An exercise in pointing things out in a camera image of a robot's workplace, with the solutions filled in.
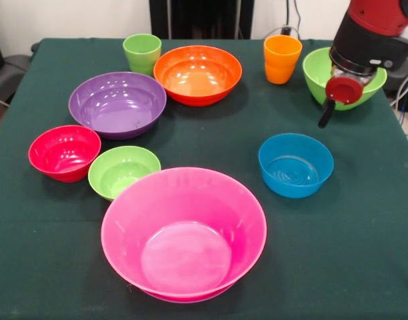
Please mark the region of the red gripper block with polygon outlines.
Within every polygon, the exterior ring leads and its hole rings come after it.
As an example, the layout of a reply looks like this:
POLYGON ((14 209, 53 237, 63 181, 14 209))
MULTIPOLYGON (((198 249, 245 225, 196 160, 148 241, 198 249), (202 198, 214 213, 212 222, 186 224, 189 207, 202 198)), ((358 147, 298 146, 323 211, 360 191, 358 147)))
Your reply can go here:
POLYGON ((332 77, 325 86, 328 99, 322 105, 323 114, 318 122, 318 127, 323 129, 330 121, 336 102, 349 105, 357 102, 363 93, 363 85, 359 80, 350 76, 332 77))

